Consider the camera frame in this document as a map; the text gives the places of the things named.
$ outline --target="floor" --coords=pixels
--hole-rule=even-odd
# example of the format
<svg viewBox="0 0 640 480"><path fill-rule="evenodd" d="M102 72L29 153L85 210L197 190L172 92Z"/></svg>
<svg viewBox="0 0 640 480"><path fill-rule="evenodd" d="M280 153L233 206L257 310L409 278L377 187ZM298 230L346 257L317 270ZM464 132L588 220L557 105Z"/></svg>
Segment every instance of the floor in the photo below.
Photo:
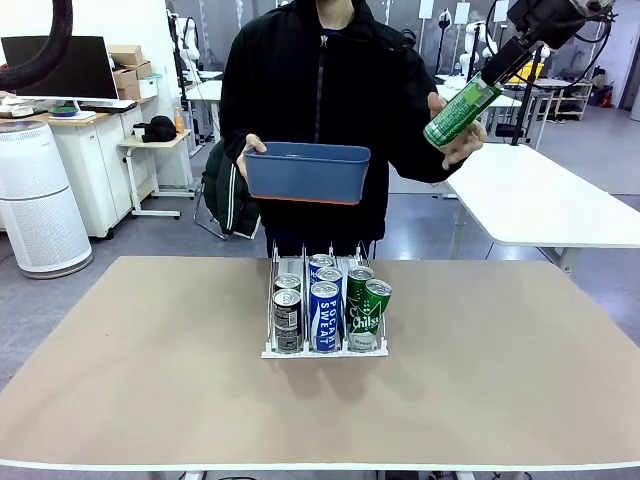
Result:
<svg viewBox="0 0 640 480"><path fill-rule="evenodd" d="M629 115L587 107L581 121L547 123L538 150L606 192L640 195L640 122ZM391 193L446 193L442 188L406 180L391 168Z"/></svg>
<svg viewBox="0 0 640 480"><path fill-rule="evenodd" d="M609 156L624 154L622 140L611 145ZM199 178L206 151L192 159L194 177ZM640 210L640 196L621 196L622 201ZM111 241L93 242L94 262L85 270L52 281L31 281L18 273L5 234L0 233L0 390L9 382L35 348L62 320L69 309L94 284L111 263L122 255L187 255L264 257L264 235L254 241L231 238L222 242L196 226L191 217L194 202L164 198L146 201L146 207L170 208L183 212L175 221L139 218L123 221ZM387 215L387 236L378 243L377 257L384 259L445 259L451 240L457 201L438 200L430 195L392 194ZM490 242L470 222L462 245L461 258L484 259ZM533 248L494 246L489 260L539 259ZM602 305L626 334L640 345L640 251L591 250L582 253L573 280ZM215 480L229 472L211 472ZM258 480L374 480L367 472L254 472ZM177 480L169 473L166 480ZM491 474L479 474L491 480ZM80 473L12 469L0 467L3 480L142 480L141 473ZM640 478L640 469L607 472L536 473L536 480L631 480Z"/></svg>

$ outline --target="dark pants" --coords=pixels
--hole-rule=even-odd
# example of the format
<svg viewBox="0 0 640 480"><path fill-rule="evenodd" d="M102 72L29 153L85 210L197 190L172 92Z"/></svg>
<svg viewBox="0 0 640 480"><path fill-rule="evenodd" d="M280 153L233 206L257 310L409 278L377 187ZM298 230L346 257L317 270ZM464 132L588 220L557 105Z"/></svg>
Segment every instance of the dark pants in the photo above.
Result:
<svg viewBox="0 0 640 480"><path fill-rule="evenodd" d="M281 257L295 257L302 255L302 245L307 249L307 256L316 253L329 253L329 246L333 245L333 254L337 257L348 257L355 255L356 247L362 242L361 248L364 246L362 255L369 256L369 248L372 240L353 240L353 239L335 239L335 240L315 240L315 239L299 239L291 235L264 229L267 237L267 255L269 258L273 256L273 244L278 246L278 255Z"/></svg>

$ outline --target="jacket zipper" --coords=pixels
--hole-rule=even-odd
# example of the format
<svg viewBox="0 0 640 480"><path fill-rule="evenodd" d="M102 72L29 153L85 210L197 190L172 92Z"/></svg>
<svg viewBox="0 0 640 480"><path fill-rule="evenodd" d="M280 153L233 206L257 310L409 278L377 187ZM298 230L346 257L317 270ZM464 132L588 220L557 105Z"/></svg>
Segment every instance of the jacket zipper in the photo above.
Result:
<svg viewBox="0 0 640 480"><path fill-rule="evenodd" d="M320 105L322 104L322 80L324 77L324 57L327 51L328 36L320 35L320 58L318 60L318 90L316 93L316 133L314 143L320 143Z"/></svg>

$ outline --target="can rack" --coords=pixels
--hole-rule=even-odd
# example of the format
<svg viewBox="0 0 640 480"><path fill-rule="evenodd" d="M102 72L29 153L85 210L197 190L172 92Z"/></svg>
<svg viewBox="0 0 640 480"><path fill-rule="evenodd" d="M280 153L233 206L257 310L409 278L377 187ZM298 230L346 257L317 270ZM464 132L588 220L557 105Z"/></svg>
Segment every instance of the can rack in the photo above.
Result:
<svg viewBox="0 0 640 480"><path fill-rule="evenodd" d="M267 301L267 341L265 350L262 352L262 358L337 358L337 357L386 357L389 355L387 350L387 328L384 314L380 319L376 344L373 350L369 351L351 351L349 350L349 338L347 335L347 323L344 316L346 291L347 291L347 272L350 268L357 266L369 267L369 261L361 254L364 248L360 246L356 249L353 257L336 257L333 254L333 247L329 247L329 255L333 258L335 265L342 271L342 322L336 342L340 343L340 347L333 352L315 352L311 349L311 327L309 314L309 258L307 257L306 248L302 247L302 256L299 257L280 257L278 248L273 247L273 256L271 258L271 273L269 276L269 297ZM278 275L283 273L293 273L301 279L301 296L302 296L302 350L295 353L278 352L275 345L274 321L273 321L273 294L274 281Z"/></svg>

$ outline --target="hand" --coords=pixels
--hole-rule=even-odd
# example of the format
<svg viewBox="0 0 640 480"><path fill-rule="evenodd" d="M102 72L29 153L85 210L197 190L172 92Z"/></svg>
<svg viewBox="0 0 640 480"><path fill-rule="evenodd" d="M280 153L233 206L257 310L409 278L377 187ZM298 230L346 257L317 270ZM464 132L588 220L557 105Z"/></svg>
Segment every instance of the hand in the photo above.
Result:
<svg viewBox="0 0 640 480"><path fill-rule="evenodd" d="M447 105L447 101L435 92L429 94L429 110L433 119ZM449 170L451 165L460 163L476 150L480 150L487 138L487 131L480 122L474 122L465 128L450 144L439 148L444 153L442 168Z"/></svg>
<svg viewBox="0 0 640 480"><path fill-rule="evenodd" d="M236 165L238 166L238 170L240 170L240 175L242 175L242 178L245 180L247 180L247 159L244 158L244 152L249 150L251 147L255 148L256 152L259 153L265 153L267 151L267 147L264 146L264 143L262 143L262 140L260 140L257 135L254 135L253 133L247 135L242 153L236 160Z"/></svg>

